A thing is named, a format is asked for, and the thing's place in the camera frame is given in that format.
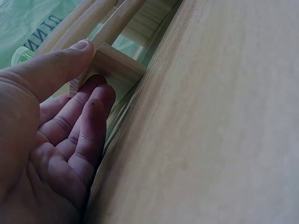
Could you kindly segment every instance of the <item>palm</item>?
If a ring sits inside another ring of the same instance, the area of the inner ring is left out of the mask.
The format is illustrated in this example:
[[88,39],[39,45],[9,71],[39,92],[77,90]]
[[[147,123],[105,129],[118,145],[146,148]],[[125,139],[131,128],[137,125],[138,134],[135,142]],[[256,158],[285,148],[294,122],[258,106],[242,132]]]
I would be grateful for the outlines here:
[[64,95],[39,105],[21,81],[7,82],[14,75],[0,73],[1,221],[78,222],[101,157],[114,91],[94,76],[73,99]]

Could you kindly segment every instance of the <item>wooden rod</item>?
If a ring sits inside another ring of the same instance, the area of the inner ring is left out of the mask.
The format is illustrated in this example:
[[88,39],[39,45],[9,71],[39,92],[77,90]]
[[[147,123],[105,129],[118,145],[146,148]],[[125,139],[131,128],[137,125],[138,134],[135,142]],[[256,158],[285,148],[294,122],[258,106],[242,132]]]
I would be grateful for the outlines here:
[[34,57],[50,52],[59,39],[64,35],[64,33],[93,4],[93,2],[94,0],[85,0],[81,3],[81,5],[76,7],[37,49]]
[[101,22],[101,20],[113,9],[117,0],[97,0],[80,18],[68,29],[53,50],[65,49],[79,40],[85,39]]

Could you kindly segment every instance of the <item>wooden block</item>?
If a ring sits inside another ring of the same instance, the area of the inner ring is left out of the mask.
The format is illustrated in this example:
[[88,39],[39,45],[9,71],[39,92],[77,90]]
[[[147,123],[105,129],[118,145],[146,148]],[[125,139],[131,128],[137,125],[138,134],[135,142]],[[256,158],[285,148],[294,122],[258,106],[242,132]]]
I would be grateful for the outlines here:
[[73,25],[73,23],[93,4],[94,0],[85,0],[76,7],[53,31],[53,33],[45,40],[45,42],[37,49],[34,57],[46,54],[52,50],[55,44],[65,34],[65,32]]
[[[94,47],[97,49],[104,42],[112,45],[144,2],[145,0],[126,0],[123,2],[93,37],[92,42]],[[80,88],[85,80],[93,74],[94,72],[92,71],[92,68],[90,68],[78,78],[70,81],[70,97],[73,97],[77,93],[78,88]]]
[[102,43],[97,50],[93,65],[100,74],[119,79],[131,86],[135,85],[146,71],[143,64],[106,43]]
[[104,157],[86,223],[298,223],[298,9],[183,1]]

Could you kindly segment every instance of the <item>finger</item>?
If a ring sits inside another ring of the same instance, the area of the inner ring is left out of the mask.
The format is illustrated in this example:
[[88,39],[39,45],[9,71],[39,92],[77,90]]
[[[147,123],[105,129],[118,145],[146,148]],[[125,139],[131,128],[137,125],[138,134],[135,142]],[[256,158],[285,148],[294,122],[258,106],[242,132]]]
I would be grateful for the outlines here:
[[40,126],[52,120],[70,100],[69,95],[63,94],[53,100],[40,104]]
[[[114,89],[111,86],[106,84],[100,85],[96,87],[93,93],[91,94],[90,99],[93,98],[97,98],[101,100],[101,102],[105,107],[105,116],[107,118],[115,101]],[[75,149],[77,147],[79,134],[80,134],[80,125],[81,125],[81,116],[77,120],[68,138],[63,140],[56,146],[56,148],[62,153],[66,161],[68,161],[71,155],[74,154]]]
[[106,137],[105,107],[100,99],[90,99],[81,117],[80,136],[68,163],[89,188]]
[[7,68],[1,75],[25,87],[43,102],[84,72],[92,56],[93,44],[82,40],[69,49],[53,51]]
[[54,146],[66,139],[81,115],[83,107],[95,87],[105,83],[107,83],[105,78],[99,75],[89,78],[80,91],[64,108],[52,120],[42,125],[39,131],[43,133]]

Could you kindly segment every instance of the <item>plywood panel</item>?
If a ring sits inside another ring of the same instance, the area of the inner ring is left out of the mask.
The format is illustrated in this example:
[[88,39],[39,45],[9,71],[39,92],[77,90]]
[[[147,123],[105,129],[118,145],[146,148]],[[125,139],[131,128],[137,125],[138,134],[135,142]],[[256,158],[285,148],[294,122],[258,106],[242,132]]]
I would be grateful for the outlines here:
[[298,223],[298,11],[183,1],[104,159],[89,223]]

